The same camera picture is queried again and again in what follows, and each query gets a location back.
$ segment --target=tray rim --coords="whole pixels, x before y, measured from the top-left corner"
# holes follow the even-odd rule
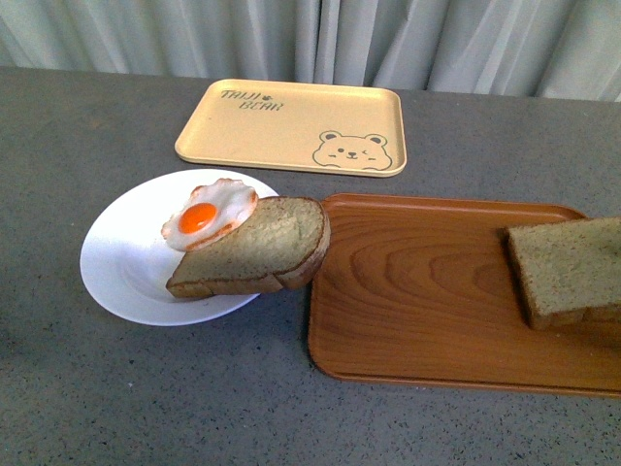
[[[218,86],[226,84],[226,83],[243,83],[244,85],[252,84],[258,87],[265,85],[277,85],[279,87],[298,87],[302,89],[303,87],[311,87],[313,90],[318,90],[322,92],[332,92],[334,93],[335,89],[337,92],[339,91],[351,91],[354,90],[356,92],[368,92],[368,93],[379,93],[385,94],[392,101],[393,105],[396,107],[397,115],[398,115],[398,133],[399,133],[399,141],[396,143],[400,148],[403,154],[403,161],[399,163],[396,167],[389,170],[378,170],[378,171],[362,171],[362,170],[354,170],[354,169],[342,169],[342,168],[329,168],[329,167],[321,167],[321,166],[287,166],[286,164],[277,165],[274,163],[261,163],[256,161],[245,161],[238,159],[206,159],[201,157],[192,156],[187,153],[183,148],[184,140],[187,138],[186,133],[190,131],[190,128],[193,124],[197,124],[194,122],[196,118],[198,118],[201,113],[201,108],[205,105],[205,102],[211,97],[210,91],[213,92]],[[399,94],[385,87],[370,87],[370,86],[354,86],[354,85],[345,85],[345,84],[325,84],[325,83],[295,83],[295,82],[280,82],[280,81],[272,81],[272,80],[245,80],[245,79],[236,79],[236,78],[227,78],[216,80],[209,84],[205,93],[201,96],[196,107],[192,111],[190,117],[187,122],[183,126],[183,129],[179,133],[178,137],[175,140],[174,144],[175,152],[181,160],[184,160],[189,163],[196,163],[201,165],[217,165],[217,166],[232,166],[232,167],[246,167],[246,168],[261,168],[261,169],[271,169],[271,170],[285,170],[285,171],[295,171],[295,172],[305,172],[305,173],[319,173],[319,174],[329,174],[329,175],[345,175],[345,176],[357,176],[357,177],[366,177],[366,178],[390,178],[396,175],[399,175],[404,171],[406,165],[408,164],[408,148],[406,144],[406,131],[404,127],[404,118],[403,118],[403,110],[401,105],[401,97]]]
[[[480,200],[480,199],[454,199],[454,198],[440,198],[440,197],[418,197],[407,196],[397,194],[372,194],[372,193],[354,193],[354,192],[342,192],[335,193],[326,197],[322,204],[326,212],[330,209],[338,208],[343,205],[349,207],[355,207],[356,204],[369,204],[376,203],[378,206],[382,202],[411,202],[415,200],[416,206],[404,206],[411,207],[413,209],[420,209],[421,206],[418,203],[423,204],[422,209],[431,209],[434,205],[441,204],[445,209],[449,211],[455,210],[472,210],[468,209],[468,206],[475,206],[476,210],[492,210],[494,213],[501,214],[506,211],[506,207],[517,208],[518,212],[522,209],[532,212],[535,209],[534,214],[550,213],[552,215],[559,215],[572,218],[588,218],[583,212],[562,204],[554,203],[537,203],[537,202],[523,202],[523,201],[505,201],[505,200]],[[450,208],[449,206],[456,206],[457,209]],[[417,385],[439,388],[452,388],[452,389],[485,389],[504,392],[518,392],[518,393],[535,393],[535,394],[554,394],[554,395],[568,395],[568,396],[595,396],[605,398],[621,398],[621,389],[607,389],[607,388],[588,388],[588,387],[576,387],[576,386],[563,386],[552,384],[539,384],[539,383],[502,383],[502,382],[486,382],[486,381],[461,381],[457,379],[449,378],[428,378],[428,377],[396,377],[396,376],[383,376],[374,374],[360,374],[350,373],[344,371],[338,371],[332,369],[329,365],[326,365],[326,360],[316,357],[316,348],[314,347],[314,339],[316,338],[316,328],[313,325],[314,314],[313,308],[317,300],[317,293],[315,292],[315,281],[311,285],[310,294],[310,309],[309,309],[309,332],[307,337],[307,347],[310,354],[310,359],[316,365],[316,367],[325,375],[332,377],[342,382],[358,382],[358,383],[390,383],[400,385]]]

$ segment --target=bear ear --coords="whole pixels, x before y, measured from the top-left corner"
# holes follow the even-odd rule
[[[321,135],[319,136],[319,138],[321,139],[321,141],[323,141],[324,143],[326,141],[329,141],[331,139],[335,139],[335,138],[340,138],[342,135],[339,131],[324,131],[323,133],[321,133]]]
[[[368,134],[367,136],[365,136],[365,139],[379,144],[380,146],[385,146],[388,142],[386,138],[384,138],[381,134]]]

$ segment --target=wood grain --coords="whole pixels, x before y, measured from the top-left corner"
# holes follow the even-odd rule
[[[532,330],[503,230],[579,218],[538,204],[337,194],[309,348],[326,374],[621,396],[621,325]]]

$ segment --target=white plate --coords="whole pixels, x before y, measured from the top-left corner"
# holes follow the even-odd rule
[[[183,257],[160,235],[192,189],[219,178],[242,180],[259,197],[277,193],[264,183],[227,170],[187,170],[140,184],[116,199],[84,239],[80,268],[91,296],[111,313],[149,325],[186,325],[224,316],[258,294],[174,298],[165,287]]]

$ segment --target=egg yolk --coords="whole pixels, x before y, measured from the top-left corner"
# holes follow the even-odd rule
[[[179,231],[186,235],[196,233],[201,228],[209,225],[216,214],[217,207],[214,204],[209,202],[194,204],[181,215]]]

